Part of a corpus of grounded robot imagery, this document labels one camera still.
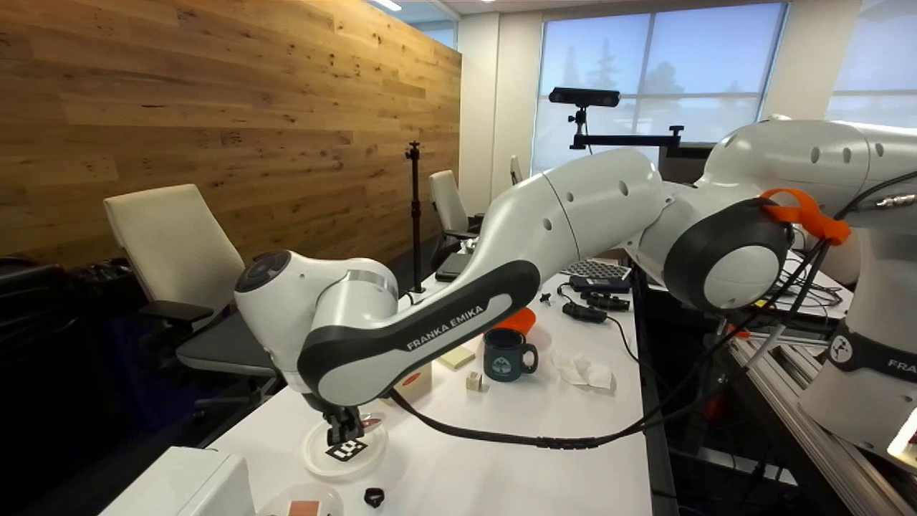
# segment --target white robotic arm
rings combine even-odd
[[[286,383],[329,419],[337,442],[362,433],[356,407],[522,308],[580,257],[627,245],[686,304],[731,308],[777,281],[789,242],[760,197],[678,192],[638,152],[601,152],[497,197],[468,268],[418,306],[398,313],[395,277],[375,261],[296,253],[257,257],[234,297]]]

